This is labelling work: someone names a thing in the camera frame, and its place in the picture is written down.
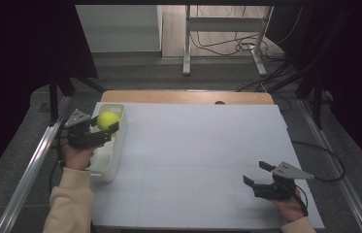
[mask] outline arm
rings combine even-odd
[[[90,232],[93,193],[85,167],[96,148],[77,150],[63,146],[65,168],[60,185],[50,195],[50,212],[44,232]]]
[[[281,230],[283,233],[315,233],[307,216],[302,213],[299,203],[292,197],[287,201],[268,200],[275,204],[288,222]]]

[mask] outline white board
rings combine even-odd
[[[96,115],[103,103],[97,103]],[[111,183],[93,183],[95,225],[161,229],[278,229],[274,205],[243,175],[271,183],[258,166],[300,168],[274,105],[127,104],[126,138]],[[310,221],[324,228],[305,181]]]

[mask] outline human hand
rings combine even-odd
[[[296,195],[300,197],[300,192],[298,188],[296,188]],[[291,197],[289,200],[283,200],[283,201],[271,200],[271,199],[267,200],[272,202],[275,206],[278,207],[278,209],[280,210],[280,214],[284,217],[284,219],[287,222],[291,222],[304,217],[301,205],[293,197]]]
[[[89,163],[90,157],[93,155],[93,152],[101,147],[103,147],[103,145],[99,145],[90,149],[76,149],[69,144],[65,144],[62,147],[62,152],[65,159],[65,167],[84,171],[87,164]]]

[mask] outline white wall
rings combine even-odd
[[[160,6],[77,5],[92,52],[161,51]]]

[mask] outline metal rail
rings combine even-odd
[[[59,104],[59,117],[53,126],[48,126],[44,136],[41,139],[36,150],[16,187],[14,195],[12,195],[5,212],[0,218],[0,233],[11,232],[15,225],[16,219],[23,207],[23,204],[29,194],[29,191],[38,176],[38,173],[44,163],[45,157],[49,151],[51,142],[60,127],[62,117],[66,114],[66,110],[71,102],[72,97],[65,96]]]
[[[314,123],[313,118],[311,117],[312,111],[307,103],[307,100],[298,100],[298,104],[301,107],[305,119],[307,120],[308,125],[311,128],[318,144],[325,149],[332,150],[328,140],[326,139],[325,134],[321,130],[319,130]],[[338,177],[342,173],[342,168],[338,161],[329,153],[325,153],[325,158],[328,162],[329,168],[332,170],[335,177]],[[338,184],[362,231],[362,200],[356,193],[347,176],[345,176],[342,180],[338,181]]]

